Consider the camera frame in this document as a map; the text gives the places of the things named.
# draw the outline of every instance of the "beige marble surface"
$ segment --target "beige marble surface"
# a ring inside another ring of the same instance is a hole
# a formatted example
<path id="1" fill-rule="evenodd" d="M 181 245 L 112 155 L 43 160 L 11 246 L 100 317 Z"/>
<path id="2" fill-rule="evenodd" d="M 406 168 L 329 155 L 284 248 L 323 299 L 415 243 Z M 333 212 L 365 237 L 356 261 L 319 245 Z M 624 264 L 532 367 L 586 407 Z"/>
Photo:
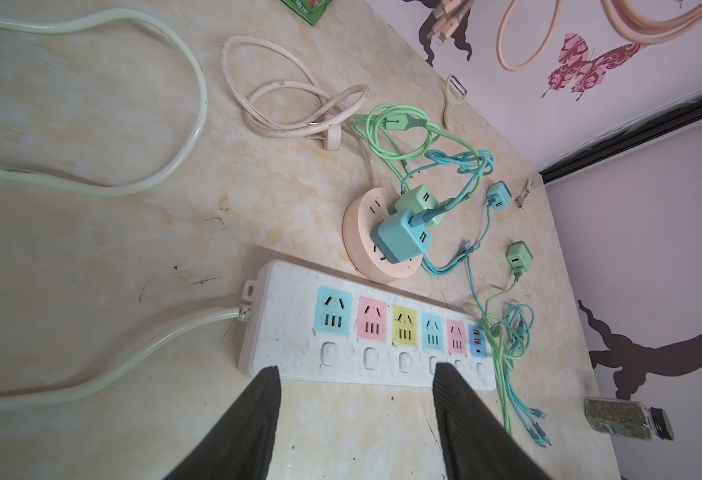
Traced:
<path id="1" fill-rule="evenodd" d="M 364 111 L 387 102 L 441 113 L 442 80 L 362 0 L 336 0 L 315 28 L 277 0 L 0 2 L 0 15 L 46 22 L 114 6 L 157 16 L 189 44 L 207 76 L 207 125 L 187 162 L 143 194 L 101 199 L 0 183 L 0 390 L 75 382 L 181 312 L 238 305 L 243 282 L 273 258 L 357 277 L 343 248 L 343 212 L 373 178 L 393 185 L 393 176 L 348 136 L 327 153 L 315 140 L 251 133 L 218 63 L 228 35 L 288 46 L 330 91 L 368 84 Z M 254 47 L 236 48 L 232 63 L 243 91 L 302 79 Z M 187 136 L 196 97 L 182 54 L 143 25 L 60 37 L 0 32 L 0 163 L 108 184 L 143 178 Z M 302 92 L 262 101 L 287 120 L 316 104 Z M 468 105 L 455 113 L 458 134 L 495 153 L 490 180 L 505 180 L 514 195 L 526 178 L 539 180 Z M 407 133 L 406 143 L 419 143 Z M 421 179 L 439 198 L 465 181 L 437 170 Z M 480 198 L 447 216 L 434 233 L 434 262 L 476 238 L 482 217 Z M 508 297 L 538 314 L 533 348 L 513 378 L 525 401 L 548 413 L 554 446 L 536 446 L 516 418 L 515 438 L 553 478 L 615 480 L 609 437 L 582 415 L 583 397 L 598 392 L 545 191 L 492 222 L 473 256 L 482 298 L 509 281 L 509 243 L 525 240 L 535 255 Z M 390 288 L 476 312 L 464 269 L 441 279 L 421 270 Z M 247 384 L 236 367 L 243 331 L 229 322 L 201 327 L 91 397 L 0 414 L 0 478 L 162 478 Z M 481 394 L 499 412 L 496 397 Z M 435 433 L 429 389 L 284 382 L 270 478 L 438 480 Z"/>

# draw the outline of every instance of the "white wall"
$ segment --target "white wall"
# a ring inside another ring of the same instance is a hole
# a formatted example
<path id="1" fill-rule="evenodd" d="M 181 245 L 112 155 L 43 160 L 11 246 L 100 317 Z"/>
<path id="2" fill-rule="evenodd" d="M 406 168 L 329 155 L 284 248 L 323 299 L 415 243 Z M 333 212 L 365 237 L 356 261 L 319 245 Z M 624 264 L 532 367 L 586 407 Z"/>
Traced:
<path id="1" fill-rule="evenodd" d="M 416 52 L 420 25 L 431 10 L 417 0 L 368 0 Z M 566 33 L 580 34 L 593 58 L 630 42 L 609 24 L 598 0 L 564 2 L 556 33 L 546 52 L 522 72 L 507 72 L 495 55 L 495 37 L 510 0 L 476 2 L 471 8 L 466 39 L 473 54 L 458 50 L 449 39 L 433 43 L 434 68 L 443 78 L 450 73 L 468 88 L 468 101 L 519 153 L 537 169 L 570 149 L 620 124 L 702 90 L 702 24 L 665 44 L 636 53 L 619 68 L 609 70 L 599 85 L 576 101 L 570 83 L 549 91 L 548 75 L 560 64 L 557 56 Z M 656 19 L 686 12 L 700 0 L 633 0 L 644 14 Z M 504 53 L 520 64 L 538 48 L 548 31 L 555 0 L 519 2 L 505 31 Z"/>
<path id="2" fill-rule="evenodd" d="M 547 187 L 576 300 L 613 333 L 660 347 L 702 333 L 702 124 Z M 586 324 L 590 350 L 604 350 Z M 615 397 L 616 369 L 596 367 Z M 673 442 L 615 438 L 628 480 L 702 478 L 702 369 L 648 375 L 632 400 L 665 408 Z"/>

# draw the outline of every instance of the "green packet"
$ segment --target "green packet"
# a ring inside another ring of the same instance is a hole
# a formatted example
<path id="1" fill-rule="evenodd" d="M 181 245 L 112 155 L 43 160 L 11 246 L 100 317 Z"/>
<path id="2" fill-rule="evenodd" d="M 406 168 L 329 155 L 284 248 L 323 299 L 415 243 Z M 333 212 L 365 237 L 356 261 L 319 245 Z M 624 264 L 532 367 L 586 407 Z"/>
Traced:
<path id="1" fill-rule="evenodd" d="M 282 0 L 296 14 L 311 25 L 317 24 L 332 0 Z"/>

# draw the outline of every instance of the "pink butterfly wall sticker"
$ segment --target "pink butterfly wall sticker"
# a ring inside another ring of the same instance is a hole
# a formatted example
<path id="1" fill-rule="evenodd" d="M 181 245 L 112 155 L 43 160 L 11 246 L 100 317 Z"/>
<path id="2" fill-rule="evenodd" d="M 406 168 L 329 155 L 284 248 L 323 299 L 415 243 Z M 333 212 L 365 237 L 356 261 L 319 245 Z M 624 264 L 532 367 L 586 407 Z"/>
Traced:
<path id="1" fill-rule="evenodd" d="M 576 99 L 578 101 L 586 90 L 594 88 L 605 79 L 607 70 L 620 67 L 646 46 L 630 43 L 589 59 L 586 40 L 579 34 L 568 33 L 565 35 L 565 45 L 557 58 L 562 66 L 548 75 L 548 90 L 560 91 L 575 79 L 576 84 L 572 86 L 572 91 L 580 93 Z"/>

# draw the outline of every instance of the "jar of dried herbs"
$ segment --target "jar of dried herbs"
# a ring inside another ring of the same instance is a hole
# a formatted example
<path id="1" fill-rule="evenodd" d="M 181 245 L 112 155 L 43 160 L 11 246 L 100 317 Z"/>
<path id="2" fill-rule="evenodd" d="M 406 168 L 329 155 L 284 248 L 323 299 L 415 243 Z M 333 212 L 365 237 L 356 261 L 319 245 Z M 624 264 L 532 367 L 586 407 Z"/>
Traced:
<path id="1" fill-rule="evenodd" d="M 647 408 L 640 402 L 616 398 L 586 399 L 586 419 L 597 432 L 652 440 L 673 440 L 674 432 L 663 408 Z"/>

